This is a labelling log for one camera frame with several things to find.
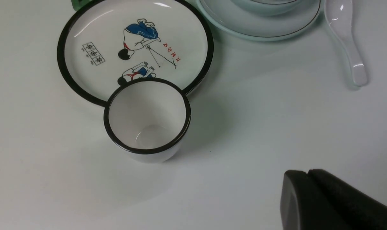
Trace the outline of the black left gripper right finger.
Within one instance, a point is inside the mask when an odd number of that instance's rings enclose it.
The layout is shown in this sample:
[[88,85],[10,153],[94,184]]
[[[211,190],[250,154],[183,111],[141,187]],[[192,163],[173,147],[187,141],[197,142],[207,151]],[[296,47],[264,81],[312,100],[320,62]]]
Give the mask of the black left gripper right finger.
[[387,206],[323,169],[309,170],[335,211],[354,230],[387,230]]

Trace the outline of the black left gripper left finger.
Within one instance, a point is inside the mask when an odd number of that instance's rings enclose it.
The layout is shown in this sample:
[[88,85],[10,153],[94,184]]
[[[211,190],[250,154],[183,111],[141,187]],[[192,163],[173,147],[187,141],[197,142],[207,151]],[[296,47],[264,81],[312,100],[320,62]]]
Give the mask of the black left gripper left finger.
[[288,170],[280,198],[284,230],[343,230],[344,221],[303,171]]

